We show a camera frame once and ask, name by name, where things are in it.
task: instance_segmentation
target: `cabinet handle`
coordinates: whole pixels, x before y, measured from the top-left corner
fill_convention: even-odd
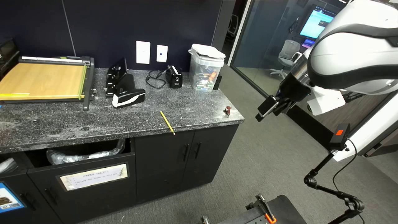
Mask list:
[[[185,153],[183,154],[183,155],[184,155],[184,160],[183,160],[183,161],[187,160],[187,157],[188,157],[188,149],[189,149],[189,144],[186,144],[186,145],[185,145]]]
[[[198,143],[198,149],[196,149],[196,154],[195,154],[195,159],[196,158],[198,158],[198,154],[199,154],[199,150],[200,150],[200,146],[202,145],[202,142],[200,141],[199,143]]]
[[[21,200],[26,204],[26,206],[28,208],[30,208],[32,211],[36,211],[36,208],[33,206],[33,204],[35,203],[35,199],[33,197],[31,197],[33,200],[29,201],[29,199],[27,198],[28,193],[24,193],[24,194],[20,194],[20,198]]]
[[[48,189],[47,189],[47,188],[44,189],[44,192],[46,192],[47,196],[51,199],[51,201],[52,201],[55,205],[57,205],[57,201],[56,201],[57,196],[56,196],[56,195],[53,195],[53,193],[51,193],[51,187],[49,187]]]

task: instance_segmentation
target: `orange clip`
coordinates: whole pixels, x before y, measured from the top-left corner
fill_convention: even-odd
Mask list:
[[[273,220],[271,220],[271,218],[269,217],[269,215],[268,215],[268,214],[265,214],[265,218],[268,220],[268,222],[269,222],[270,224],[276,223],[276,218],[275,218],[275,216],[272,216]]]

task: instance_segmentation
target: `blue poster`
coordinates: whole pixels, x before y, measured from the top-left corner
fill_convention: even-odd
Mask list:
[[[3,183],[0,183],[0,213],[24,207],[19,199]]]

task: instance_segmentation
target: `plastic trash bag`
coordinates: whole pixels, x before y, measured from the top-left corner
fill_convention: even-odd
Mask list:
[[[96,153],[93,153],[90,155],[65,155],[62,152],[57,152],[55,150],[49,149],[49,150],[47,150],[47,158],[52,165],[73,163],[73,162],[87,160],[87,159],[96,159],[96,158],[116,155],[119,152],[123,151],[124,147],[125,147],[125,140],[120,139],[117,142],[116,148],[114,148],[110,151],[101,151],[101,152],[96,152]]]
[[[0,173],[14,171],[18,168],[18,164],[13,158],[8,158],[6,161],[0,163]]]

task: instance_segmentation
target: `glass wall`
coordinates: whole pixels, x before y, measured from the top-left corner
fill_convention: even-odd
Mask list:
[[[252,0],[231,67],[254,87],[277,92],[291,57],[304,52],[345,6],[341,0]]]

